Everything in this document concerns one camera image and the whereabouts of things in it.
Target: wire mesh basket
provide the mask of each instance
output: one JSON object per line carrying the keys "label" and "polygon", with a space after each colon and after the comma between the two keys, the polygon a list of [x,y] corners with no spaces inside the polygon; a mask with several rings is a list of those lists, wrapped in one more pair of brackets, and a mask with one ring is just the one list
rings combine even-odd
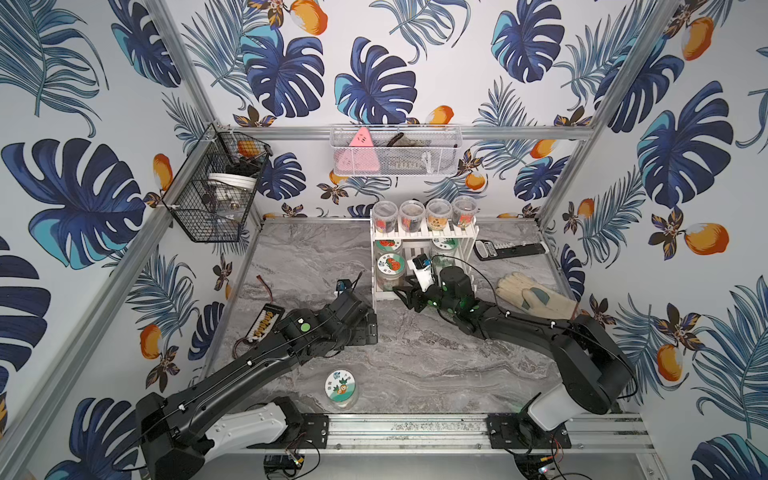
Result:
{"label": "wire mesh basket", "polygon": [[458,169],[462,132],[456,126],[365,125],[372,147],[350,147],[362,125],[331,128],[333,171],[342,177],[451,177]]}
{"label": "wire mesh basket", "polygon": [[243,233],[270,146],[240,132],[209,126],[213,138],[189,183],[167,205],[193,242],[237,242]]}

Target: black wire basket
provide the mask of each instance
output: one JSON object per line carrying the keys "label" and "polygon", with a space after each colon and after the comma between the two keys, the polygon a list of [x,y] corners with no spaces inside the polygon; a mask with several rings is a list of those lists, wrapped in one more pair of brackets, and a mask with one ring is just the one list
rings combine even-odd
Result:
{"label": "black wire basket", "polygon": [[203,159],[178,199],[166,207],[193,242],[238,242],[272,150],[250,135],[219,132],[213,125],[203,138],[212,138]]}

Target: beige glove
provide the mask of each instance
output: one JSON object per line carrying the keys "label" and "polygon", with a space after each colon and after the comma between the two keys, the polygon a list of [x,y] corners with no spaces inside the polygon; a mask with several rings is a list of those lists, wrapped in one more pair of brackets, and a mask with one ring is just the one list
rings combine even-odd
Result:
{"label": "beige glove", "polygon": [[546,319],[570,319],[577,305],[575,300],[536,283],[520,272],[499,280],[496,295],[526,313]]}

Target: blue monstera leaf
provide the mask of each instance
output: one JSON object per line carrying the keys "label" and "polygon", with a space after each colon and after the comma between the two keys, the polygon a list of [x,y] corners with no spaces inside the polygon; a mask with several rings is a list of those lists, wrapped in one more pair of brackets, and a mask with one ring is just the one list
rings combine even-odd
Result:
{"label": "blue monstera leaf", "polygon": [[131,169],[107,145],[96,147],[82,169],[78,165],[91,142],[67,141],[61,152],[61,174],[56,165],[58,146],[58,141],[46,139],[32,147],[42,180],[27,168],[24,144],[10,144],[1,155],[27,194],[56,206],[35,215],[29,221],[29,233],[65,266],[79,270],[128,245],[141,225],[145,205]]}
{"label": "blue monstera leaf", "polygon": [[411,113],[416,100],[416,74],[394,71],[406,66],[389,51],[372,45],[362,60],[362,50],[370,43],[358,37],[352,46],[352,75],[338,74],[334,90],[339,111],[364,124],[401,124]]}
{"label": "blue monstera leaf", "polygon": [[325,93],[323,74],[326,68],[317,55],[323,43],[315,37],[294,38],[283,52],[283,35],[269,25],[246,31],[240,39],[248,84],[261,104],[273,115],[305,117],[320,108]]}
{"label": "blue monstera leaf", "polygon": [[301,193],[306,188],[306,177],[301,164],[294,160],[296,155],[289,152],[276,158],[274,164],[267,161],[257,191],[273,200],[285,200]]}
{"label": "blue monstera leaf", "polygon": [[565,28],[542,23],[560,19],[560,9],[550,1],[532,0],[529,3],[528,0],[520,0],[517,18],[507,11],[498,16],[491,52],[507,73],[518,81],[541,80],[560,54]]}
{"label": "blue monstera leaf", "polygon": [[347,207],[346,211],[349,212],[349,216],[352,218],[370,218],[373,204],[368,205],[355,205],[354,207]]}
{"label": "blue monstera leaf", "polygon": [[[0,252],[10,250],[0,237]],[[13,366],[19,371],[29,360],[48,328],[43,316],[51,305],[51,293],[30,280],[40,280],[37,270],[15,255],[0,254],[0,278],[7,286],[0,286],[0,436],[8,415],[5,412],[5,387]]]}
{"label": "blue monstera leaf", "polygon": [[685,104],[677,125],[674,114],[663,111],[637,144],[643,185],[657,204],[673,208],[689,201],[711,187],[730,163],[730,154],[712,143],[733,142],[733,128],[723,120],[728,103],[714,98],[703,104],[722,92],[720,82],[710,82]]}
{"label": "blue monstera leaf", "polygon": [[580,302],[581,296],[584,295],[584,281],[587,279],[582,267],[581,260],[576,258],[576,253],[571,250],[571,246],[567,243],[563,245],[563,251],[560,253],[560,268],[563,269],[563,275],[577,302]]}
{"label": "blue monstera leaf", "polygon": [[569,158],[564,157],[558,161],[553,161],[552,157],[539,158],[521,168],[515,180],[515,196],[529,201],[549,195]]}
{"label": "blue monstera leaf", "polygon": [[[678,57],[665,55],[659,58],[666,43],[666,38],[659,39],[654,50],[648,56],[645,64],[643,64],[640,73],[637,74],[634,82],[632,82],[632,86],[630,86],[629,91],[624,96],[624,100],[621,101],[621,105],[616,109],[614,116],[610,123],[608,123],[608,126],[611,127],[614,133],[632,131],[635,124],[645,120],[654,104],[659,103],[664,98],[664,95],[667,94],[667,90],[669,90],[671,82],[665,74],[669,72],[672,74],[672,78],[677,80],[677,77],[682,73],[685,62]],[[603,97],[608,92],[608,87],[614,82],[633,46],[634,39],[624,47],[624,50],[621,51],[610,71],[605,75],[603,81],[600,82],[598,92],[594,96],[595,108],[600,106]]]}
{"label": "blue monstera leaf", "polygon": [[223,312],[224,304],[221,302],[213,302],[203,307],[203,316],[197,317],[197,331],[192,334],[192,348],[187,352],[187,359],[199,360],[205,357]]}
{"label": "blue monstera leaf", "polygon": [[136,412],[123,416],[129,402],[101,399],[86,421],[94,400],[80,401],[72,417],[69,450],[78,460],[60,462],[45,480],[131,480],[131,472],[118,470],[135,465],[138,457],[138,448],[131,449],[137,444]]}
{"label": "blue monstera leaf", "polygon": [[112,33],[125,57],[142,77],[164,87],[178,87],[181,75],[157,33],[154,22],[147,21],[150,18],[149,12],[139,2],[130,4],[131,0],[109,0],[112,11],[122,24],[113,23]]}
{"label": "blue monstera leaf", "polygon": [[701,442],[690,459],[695,480],[768,480],[768,455],[735,433]]}

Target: red wire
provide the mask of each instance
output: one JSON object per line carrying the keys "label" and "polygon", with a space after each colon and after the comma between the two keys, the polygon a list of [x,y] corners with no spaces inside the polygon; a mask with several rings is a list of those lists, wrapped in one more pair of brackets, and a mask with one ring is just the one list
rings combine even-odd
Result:
{"label": "red wire", "polygon": [[270,295],[270,303],[274,303],[274,298],[272,297],[272,290],[270,290],[270,287],[264,282],[264,279],[261,278],[261,275],[256,275],[256,278],[259,279],[262,285],[264,285],[264,288],[266,289],[266,292]]}

